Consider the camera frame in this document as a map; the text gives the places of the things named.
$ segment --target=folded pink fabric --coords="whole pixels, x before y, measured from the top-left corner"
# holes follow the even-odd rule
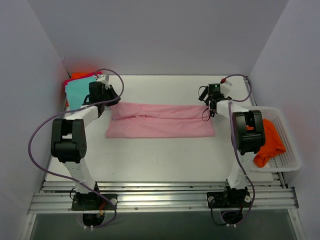
[[[119,102],[111,106],[107,138],[199,138],[215,135],[212,121],[203,121],[206,106]],[[208,119],[205,111],[203,119]]]

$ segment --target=white laundry basket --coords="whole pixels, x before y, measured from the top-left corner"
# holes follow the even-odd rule
[[[270,158],[264,167],[258,167],[253,164],[251,170],[256,172],[291,172],[299,170],[301,168],[301,160],[282,113],[274,107],[267,106],[244,106],[244,108],[261,111],[262,118],[268,119],[275,126],[286,149],[285,153]]]

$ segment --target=gray floor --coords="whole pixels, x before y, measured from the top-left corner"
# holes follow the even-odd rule
[[[209,211],[119,213],[113,223],[93,232],[79,226],[79,217],[76,214],[38,214],[31,239],[296,239],[287,210],[252,211],[236,228],[215,225]]]

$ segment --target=pink cloth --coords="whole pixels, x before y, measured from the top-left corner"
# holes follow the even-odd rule
[[[199,138],[215,135],[212,121],[203,121],[206,106],[119,102],[111,106],[107,138]],[[205,111],[203,119],[208,119]]]

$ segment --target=teal cloth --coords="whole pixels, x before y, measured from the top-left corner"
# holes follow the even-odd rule
[[[65,86],[65,92],[70,110],[76,110],[81,107],[85,97],[89,94],[89,83],[95,81],[96,79],[90,76],[68,82],[67,86]]]

